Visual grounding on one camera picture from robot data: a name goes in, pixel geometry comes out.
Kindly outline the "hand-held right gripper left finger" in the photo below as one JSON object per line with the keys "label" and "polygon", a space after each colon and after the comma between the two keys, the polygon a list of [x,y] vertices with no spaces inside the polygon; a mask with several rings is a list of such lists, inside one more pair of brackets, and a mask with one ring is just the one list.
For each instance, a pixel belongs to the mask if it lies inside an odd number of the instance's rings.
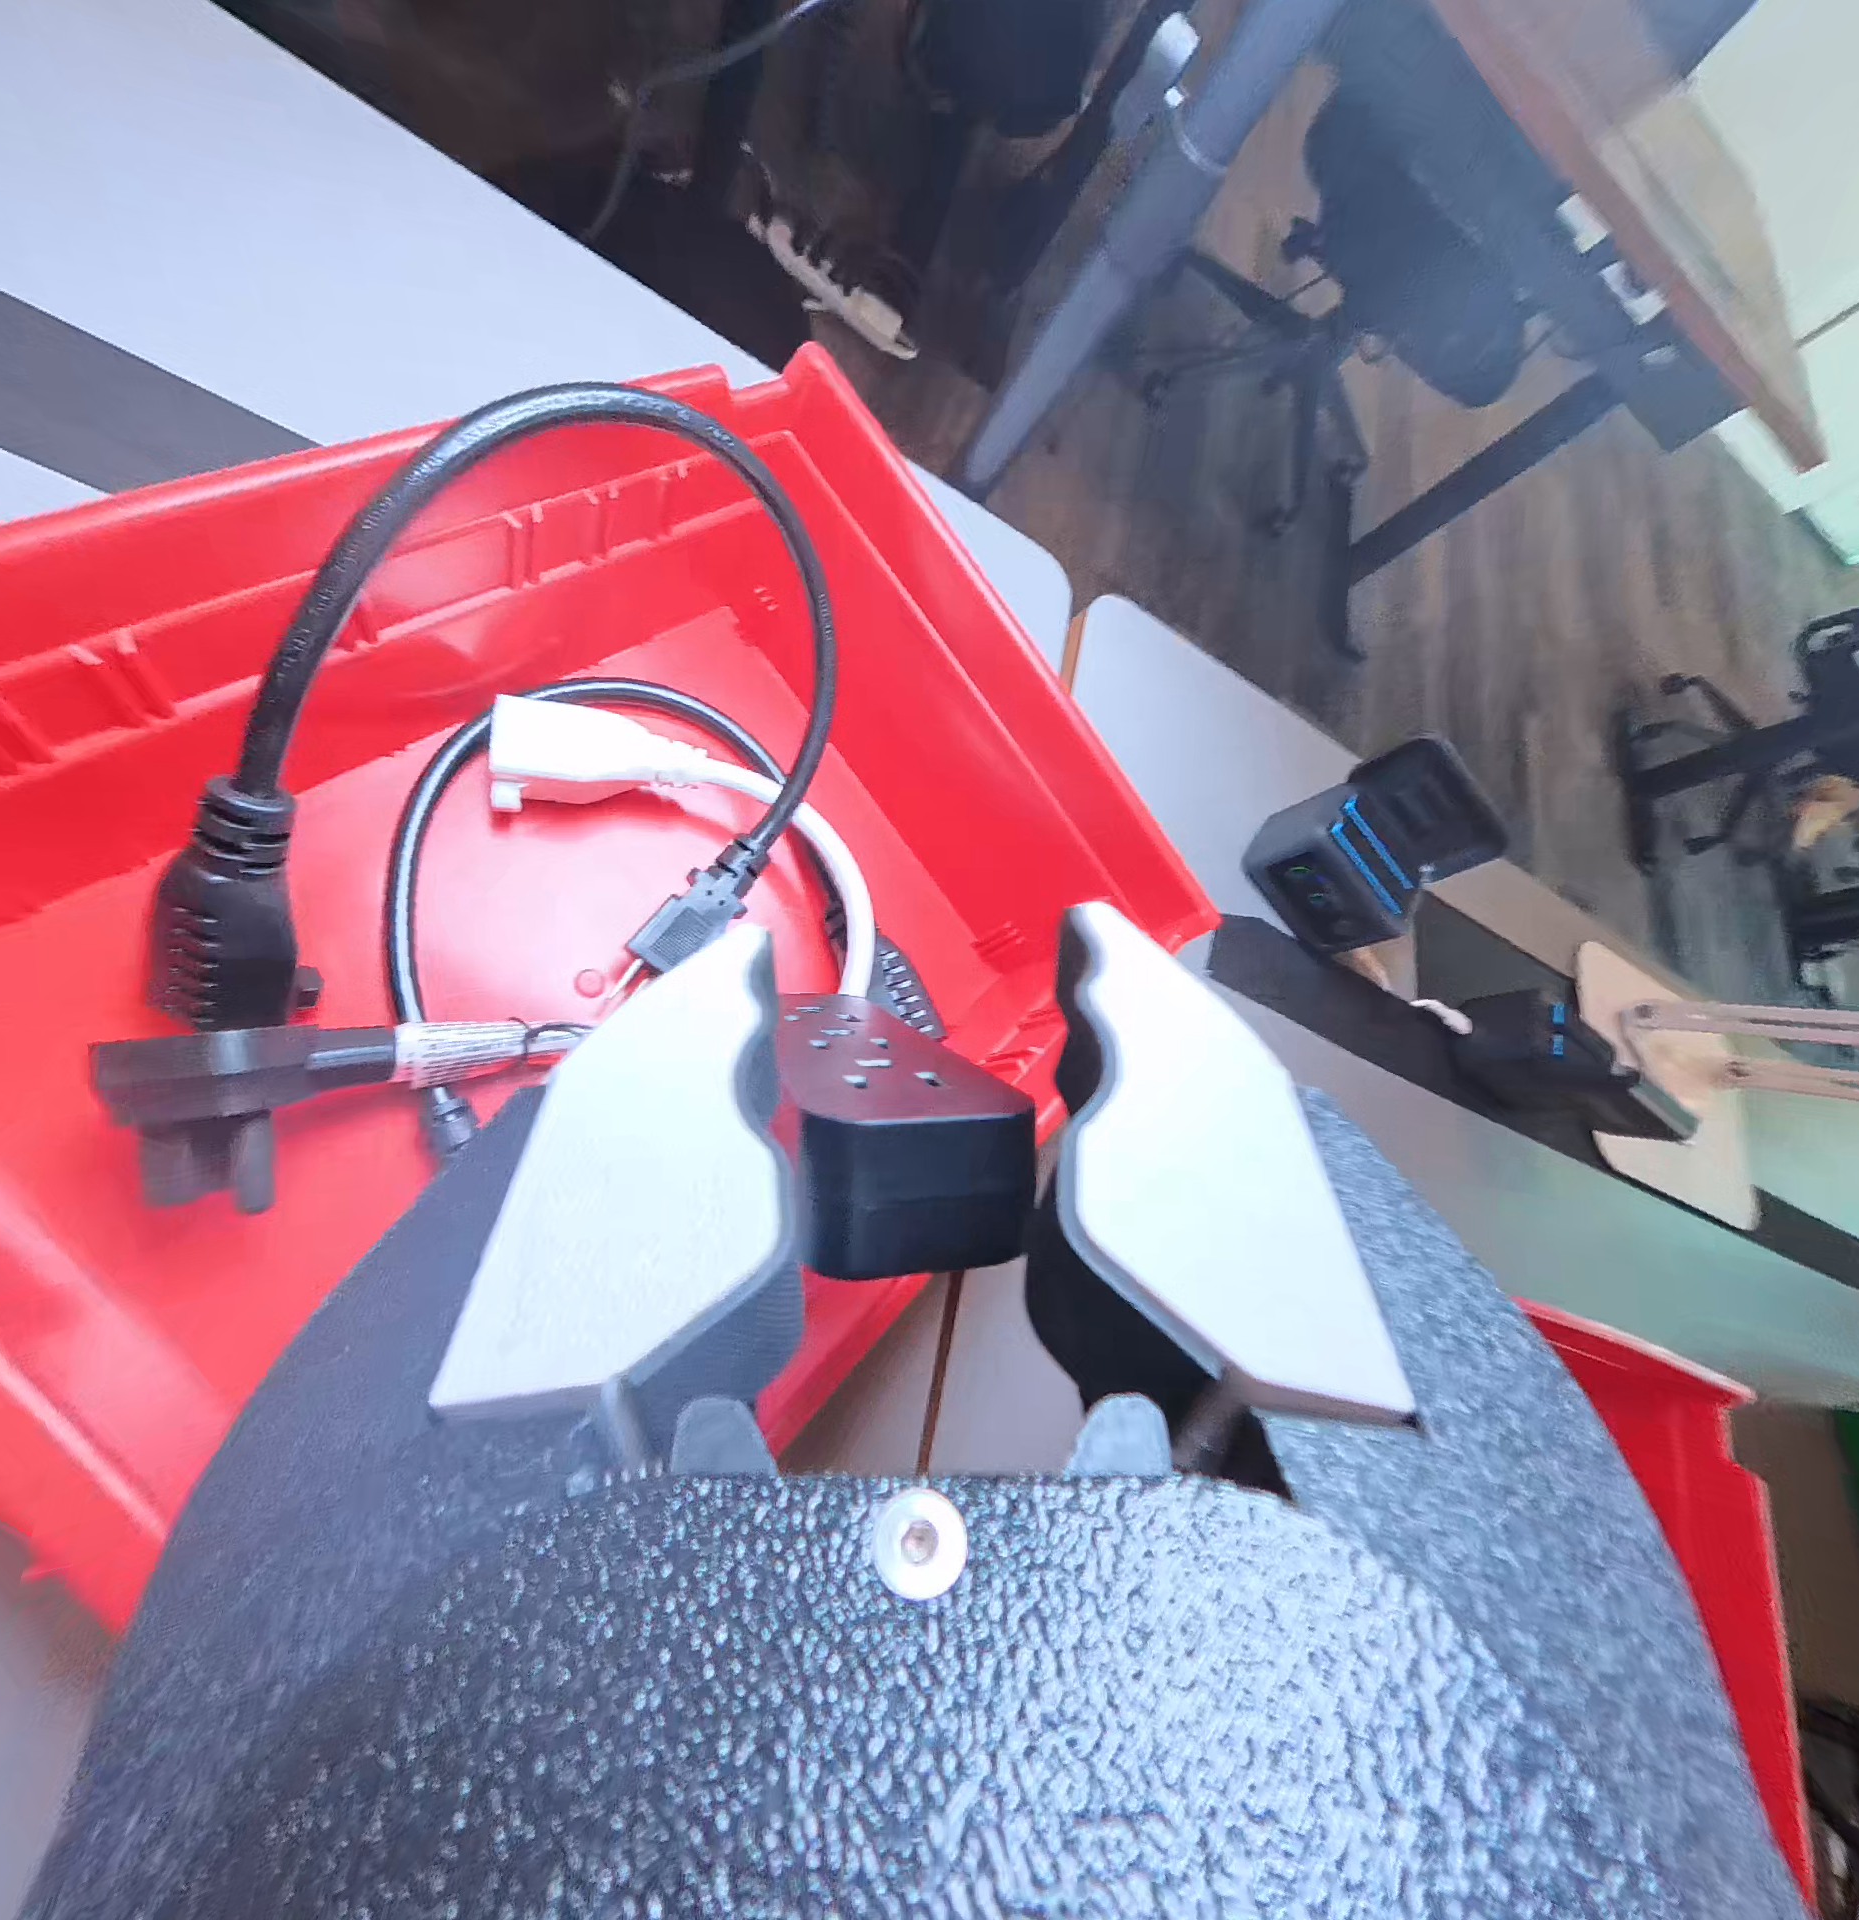
{"label": "hand-held right gripper left finger", "polygon": [[665,1465],[798,1351],[798,1182],[774,1141],[774,937],[735,923],[548,1074],[426,1392],[447,1424],[584,1418]]}

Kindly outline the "flat black device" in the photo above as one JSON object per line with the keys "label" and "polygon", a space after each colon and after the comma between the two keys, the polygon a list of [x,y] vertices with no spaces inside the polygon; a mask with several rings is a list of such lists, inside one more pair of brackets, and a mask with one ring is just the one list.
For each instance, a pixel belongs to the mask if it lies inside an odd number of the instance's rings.
{"label": "flat black device", "polygon": [[1528,1117],[1564,1117],[1592,1133],[1686,1145],[1701,1119],[1623,1060],[1573,990],[1519,988],[1444,1014],[1451,1064],[1472,1091]]}

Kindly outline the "wooden board stand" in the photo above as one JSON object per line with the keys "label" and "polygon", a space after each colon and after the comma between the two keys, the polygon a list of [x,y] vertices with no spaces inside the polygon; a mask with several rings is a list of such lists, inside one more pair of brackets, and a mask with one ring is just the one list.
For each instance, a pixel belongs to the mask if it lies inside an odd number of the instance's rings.
{"label": "wooden board stand", "polygon": [[1631,1079],[1629,1113],[1656,1132],[1597,1123],[1604,1162],[1665,1199],[1754,1234],[1763,1219],[1754,1119],[1859,1106],[1859,1014],[1698,998],[1631,956],[1584,940],[1574,1014]]}

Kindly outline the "grey table leg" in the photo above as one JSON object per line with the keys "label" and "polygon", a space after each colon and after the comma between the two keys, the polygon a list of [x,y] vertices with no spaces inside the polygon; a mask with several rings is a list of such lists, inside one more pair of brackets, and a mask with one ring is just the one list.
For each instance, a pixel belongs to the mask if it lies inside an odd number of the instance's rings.
{"label": "grey table leg", "polygon": [[1193,98],[1165,112],[1058,304],[1027,339],[964,452],[962,490],[987,500],[1133,304],[1187,249],[1231,159],[1337,4],[1249,4]]}

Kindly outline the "white power strip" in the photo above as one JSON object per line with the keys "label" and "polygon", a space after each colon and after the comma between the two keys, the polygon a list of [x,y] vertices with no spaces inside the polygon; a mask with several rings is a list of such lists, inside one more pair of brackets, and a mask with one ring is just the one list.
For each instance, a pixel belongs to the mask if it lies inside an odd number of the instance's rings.
{"label": "white power strip", "polygon": [[809,314],[839,322],[867,350],[893,362],[918,362],[922,268],[900,253],[805,218],[795,202],[781,196],[774,179],[755,183],[745,231],[795,285]]}

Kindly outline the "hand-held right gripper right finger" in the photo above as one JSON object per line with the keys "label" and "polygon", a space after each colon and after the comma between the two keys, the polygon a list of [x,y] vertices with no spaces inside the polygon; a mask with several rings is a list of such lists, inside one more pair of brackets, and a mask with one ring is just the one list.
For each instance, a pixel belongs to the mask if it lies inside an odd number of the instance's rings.
{"label": "hand-held right gripper right finger", "polygon": [[1415,1427],[1300,1091],[1262,1039],[1107,900],[1058,936],[1065,1129],[1027,1311],[1081,1405]]}

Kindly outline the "black office chair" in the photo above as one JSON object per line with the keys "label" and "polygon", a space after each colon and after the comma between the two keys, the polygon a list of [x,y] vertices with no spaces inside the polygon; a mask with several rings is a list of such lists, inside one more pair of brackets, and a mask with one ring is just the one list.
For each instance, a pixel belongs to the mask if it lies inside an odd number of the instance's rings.
{"label": "black office chair", "polygon": [[1787,647],[1763,719],[1701,673],[1614,713],[1625,842],[1652,937],[1723,998],[1831,1000],[1859,952],[1859,607]]}
{"label": "black office chair", "polygon": [[1136,365],[1139,396],[1152,409],[1177,387],[1249,370],[1262,396],[1289,396],[1285,476],[1262,527],[1281,535],[1300,522],[1313,490],[1325,496],[1335,545],[1321,573],[1321,629],[1342,658],[1364,661],[1348,629],[1348,590],[1354,491],[1368,448],[1342,367],[1348,357],[1397,357],[1447,403],[1488,409],[1522,370],[1533,304],[1516,277],[1420,181],[1377,112],[1366,69],[1348,54],[1337,54],[1331,69],[1335,80],[1300,146],[1319,208],[1290,221],[1278,256],[1316,264],[1316,277],[1300,290],[1331,282],[1335,304],[1306,314],[1300,292],[1276,296],[1193,249],[1181,268],[1224,296],[1249,334]]}

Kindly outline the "red plastic bin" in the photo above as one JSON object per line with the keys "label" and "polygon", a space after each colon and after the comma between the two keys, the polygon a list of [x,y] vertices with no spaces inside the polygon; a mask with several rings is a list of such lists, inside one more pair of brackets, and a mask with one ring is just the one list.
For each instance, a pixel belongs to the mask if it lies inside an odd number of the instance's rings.
{"label": "red plastic bin", "polygon": [[[1059,1123],[1058,925],[1112,900],[1181,949],[1219,913],[845,374],[798,353],[656,387],[774,471],[829,590],[839,688],[809,801],[952,1047]],[[0,1525],[123,1627],[234,1415],[426,1182],[385,1088],[275,1125],[275,1202],[150,1209],[89,1047],[170,1036],[146,923],[201,792],[329,547],[436,435],[415,428],[0,523]],[[312,1026],[379,1026],[396,816],[498,693],[630,676],[776,765],[812,706],[812,615],[757,500],[644,428],[542,429],[448,484],[379,561],[286,753],[286,887]]]}
{"label": "red plastic bin", "polygon": [[1764,1483],[1731,1415],[1755,1392],[1634,1335],[1519,1302],[1609,1432],[1684,1572],[1772,1835],[1815,1904],[1801,1718]]}

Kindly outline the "wooden top desk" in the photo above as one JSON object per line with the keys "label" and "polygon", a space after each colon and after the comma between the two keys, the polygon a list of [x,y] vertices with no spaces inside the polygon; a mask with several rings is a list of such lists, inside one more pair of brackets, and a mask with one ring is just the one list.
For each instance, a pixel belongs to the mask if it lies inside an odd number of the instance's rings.
{"label": "wooden top desk", "polygon": [[1745,169],[1643,4],[1431,4],[1503,114],[1604,221],[1787,465],[1828,460],[1778,259]]}

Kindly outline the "black cube device blue lights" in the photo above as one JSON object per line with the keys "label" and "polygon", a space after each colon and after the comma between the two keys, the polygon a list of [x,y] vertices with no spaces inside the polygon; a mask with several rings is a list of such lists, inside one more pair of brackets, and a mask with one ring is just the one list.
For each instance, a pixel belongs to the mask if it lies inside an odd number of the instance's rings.
{"label": "black cube device blue lights", "polygon": [[1510,852],[1510,833],[1451,741],[1414,737],[1257,827],[1240,873],[1316,956],[1410,933],[1420,899]]}

